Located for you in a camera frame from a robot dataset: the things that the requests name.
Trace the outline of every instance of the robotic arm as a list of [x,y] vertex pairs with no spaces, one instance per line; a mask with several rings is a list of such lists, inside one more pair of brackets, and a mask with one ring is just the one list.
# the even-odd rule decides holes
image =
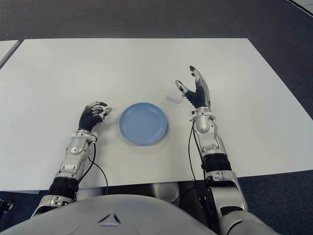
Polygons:
[[217,134],[207,84],[201,73],[190,66],[196,80],[196,92],[190,91],[180,81],[177,88],[196,108],[192,121],[198,150],[201,155],[206,192],[200,197],[209,227],[222,235],[276,235],[260,219],[248,213],[245,197],[238,183],[222,139]]
[[66,148],[66,157],[54,177],[48,194],[41,199],[32,217],[74,202],[79,183],[83,179],[86,160],[90,155],[89,144],[97,141],[97,133],[91,134],[91,130],[112,110],[105,108],[106,106],[105,103],[96,101],[85,107],[78,130],[70,136],[71,142]]
[[247,212],[245,197],[217,135],[206,82],[194,67],[190,70],[196,79],[196,92],[179,81],[176,85],[196,108],[192,111],[193,131],[205,178],[205,192],[199,198],[211,230],[179,208],[152,197],[106,195],[72,203],[79,183],[91,167],[84,173],[89,144],[97,141],[97,134],[91,131],[111,111],[105,109],[105,103],[94,102],[85,107],[78,130],[71,135],[66,157],[32,218],[3,234],[278,235]]

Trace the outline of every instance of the gray carpet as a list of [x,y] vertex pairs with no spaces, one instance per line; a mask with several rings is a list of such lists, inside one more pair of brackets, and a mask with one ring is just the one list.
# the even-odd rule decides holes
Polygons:
[[[248,38],[313,117],[313,18],[285,0],[0,1],[0,40],[107,37]],[[250,211],[285,235],[313,234],[312,182],[313,171],[240,179]],[[6,228],[28,218],[38,200],[0,193],[6,197],[17,200]],[[188,197],[182,208],[201,221]]]

